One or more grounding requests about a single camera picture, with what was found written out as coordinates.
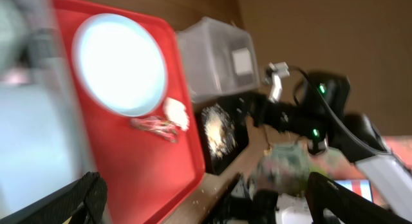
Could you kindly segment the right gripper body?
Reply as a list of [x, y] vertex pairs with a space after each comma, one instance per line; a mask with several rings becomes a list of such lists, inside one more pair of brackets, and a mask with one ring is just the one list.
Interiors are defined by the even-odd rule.
[[292, 132], [310, 140], [322, 140], [322, 118], [284, 102], [270, 102], [261, 93], [250, 93], [249, 114], [256, 127], [268, 125], [279, 133]]

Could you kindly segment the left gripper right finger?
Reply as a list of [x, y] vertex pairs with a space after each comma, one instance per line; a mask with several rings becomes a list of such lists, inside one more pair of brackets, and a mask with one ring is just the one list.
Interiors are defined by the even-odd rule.
[[314, 224], [411, 224], [320, 173], [310, 173], [305, 198]]

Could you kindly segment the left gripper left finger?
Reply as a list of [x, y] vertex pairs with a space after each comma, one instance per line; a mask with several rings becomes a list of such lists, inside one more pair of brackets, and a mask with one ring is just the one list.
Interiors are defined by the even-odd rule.
[[95, 223], [103, 222], [108, 199], [106, 181], [98, 172], [82, 178], [1, 218], [3, 224]]

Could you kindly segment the light blue bowl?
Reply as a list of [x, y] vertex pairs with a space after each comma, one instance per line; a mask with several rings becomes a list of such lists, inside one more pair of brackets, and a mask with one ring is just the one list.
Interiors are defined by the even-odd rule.
[[65, 60], [10, 73], [1, 80], [3, 218], [96, 169]]

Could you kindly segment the rice and food scraps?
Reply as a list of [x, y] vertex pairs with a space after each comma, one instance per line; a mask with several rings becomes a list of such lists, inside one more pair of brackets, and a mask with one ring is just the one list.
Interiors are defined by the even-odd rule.
[[236, 148], [234, 121], [219, 104], [206, 107], [201, 112], [201, 121], [213, 158], [222, 159]]

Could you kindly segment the light blue plate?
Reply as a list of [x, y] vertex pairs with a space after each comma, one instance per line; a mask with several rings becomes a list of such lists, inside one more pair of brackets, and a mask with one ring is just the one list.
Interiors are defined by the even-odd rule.
[[164, 55], [154, 37], [118, 14], [92, 15], [73, 36], [71, 59], [88, 95], [125, 117], [152, 113], [168, 86]]

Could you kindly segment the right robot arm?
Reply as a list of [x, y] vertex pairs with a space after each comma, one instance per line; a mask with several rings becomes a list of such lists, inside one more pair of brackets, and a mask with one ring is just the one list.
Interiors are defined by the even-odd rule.
[[303, 99], [287, 104], [251, 94], [254, 125], [268, 125], [312, 141], [308, 152], [323, 153], [320, 144], [339, 150], [390, 206], [384, 209], [319, 173], [309, 177], [306, 200], [314, 223], [326, 223], [330, 210], [344, 223], [411, 223], [411, 171], [393, 154], [364, 114], [345, 114], [350, 93], [346, 77], [324, 71], [303, 73]]

